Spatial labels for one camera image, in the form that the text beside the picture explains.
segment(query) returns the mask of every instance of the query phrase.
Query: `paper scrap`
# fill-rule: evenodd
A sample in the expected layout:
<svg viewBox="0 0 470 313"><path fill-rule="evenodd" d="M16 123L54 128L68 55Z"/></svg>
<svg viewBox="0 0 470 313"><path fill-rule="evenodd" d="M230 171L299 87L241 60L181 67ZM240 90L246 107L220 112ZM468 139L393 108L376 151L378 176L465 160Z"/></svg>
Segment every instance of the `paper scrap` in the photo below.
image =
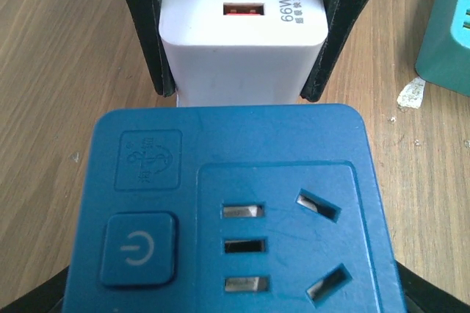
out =
<svg viewBox="0 0 470 313"><path fill-rule="evenodd" d="M409 82L398 95L397 103L401 108L410 107L412 109L418 109L421 107L424 96L424 86L426 81L417 76L411 82Z"/></svg>
<svg viewBox="0 0 470 313"><path fill-rule="evenodd" d="M71 154L70 160L78 162L80 160L80 153L76 151L75 153Z"/></svg>

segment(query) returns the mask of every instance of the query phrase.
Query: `table surface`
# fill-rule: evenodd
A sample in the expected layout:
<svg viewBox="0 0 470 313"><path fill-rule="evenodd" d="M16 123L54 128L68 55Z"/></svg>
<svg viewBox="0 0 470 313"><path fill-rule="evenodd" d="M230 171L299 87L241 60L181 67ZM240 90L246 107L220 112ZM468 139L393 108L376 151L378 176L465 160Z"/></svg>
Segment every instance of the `table surface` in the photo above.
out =
<svg viewBox="0 0 470 313"><path fill-rule="evenodd" d="M322 102L364 117L397 259L470 303L470 98L427 84L420 109L396 103L432 5L371 0ZM69 263L96 120L175 99L153 91L124 0L0 0L0 104L2 307Z"/></svg>

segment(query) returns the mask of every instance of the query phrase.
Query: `power button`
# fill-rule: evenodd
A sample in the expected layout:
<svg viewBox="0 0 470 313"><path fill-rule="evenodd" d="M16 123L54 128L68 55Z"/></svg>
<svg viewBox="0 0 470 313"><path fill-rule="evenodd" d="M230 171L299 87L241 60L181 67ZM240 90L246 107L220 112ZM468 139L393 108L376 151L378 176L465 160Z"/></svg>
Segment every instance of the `power button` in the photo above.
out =
<svg viewBox="0 0 470 313"><path fill-rule="evenodd" d="M165 284L173 277L175 220L166 212L113 215L106 228L101 282Z"/></svg>

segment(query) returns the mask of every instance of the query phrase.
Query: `power adapter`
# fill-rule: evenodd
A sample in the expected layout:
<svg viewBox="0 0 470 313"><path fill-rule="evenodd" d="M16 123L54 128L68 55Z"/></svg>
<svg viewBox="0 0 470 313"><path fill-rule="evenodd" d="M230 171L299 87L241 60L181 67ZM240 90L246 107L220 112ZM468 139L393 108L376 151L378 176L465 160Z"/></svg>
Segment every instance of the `power adapter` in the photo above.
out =
<svg viewBox="0 0 470 313"><path fill-rule="evenodd" d="M293 104L327 35L323 0L162 0L181 106Z"/></svg>
<svg viewBox="0 0 470 313"><path fill-rule="evenodd" d="M428 82L470 96L470 0L435 0L416 71Z"/></svg>

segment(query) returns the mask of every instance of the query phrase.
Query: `socket hole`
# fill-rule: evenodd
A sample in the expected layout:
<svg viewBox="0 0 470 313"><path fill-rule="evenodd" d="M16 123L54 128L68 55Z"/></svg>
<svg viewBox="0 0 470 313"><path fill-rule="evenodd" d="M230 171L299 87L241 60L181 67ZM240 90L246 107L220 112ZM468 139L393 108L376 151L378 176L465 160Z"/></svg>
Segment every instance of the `socket hole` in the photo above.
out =
<svg viewBox="0 0 470 313"><path fill-rule="evenodd" d="M340 265L324 278L307 289L307 295L315 305L323 302L334 292L338 291L351 279L344 265Z"/></svg>
<svg viewBox="0 0 470 313"><path fill-rule="evenodd" d="M297 203L316 212L324 217L336 222L338 220L340 209L337 206L327 202L325 199L316 197L315 195L301 190L297 198Z"/></svg>
<svg viewBox="0 0 470 313"><path fill-rule="evenodd" d="M263 217L262 205L224 205L223 217Z"/></svg>
<svg viewBox="0 0 470 313"><path fill-rule="evenodd" d="M266 292L270 290L268 276L247 276L225 279L225 292Z"/></svg>
<svg viewBox="0 0 470 313"><path fill-rule="evenodd" d="M226 253L264 253L266 240L225 240Z"/></svg>

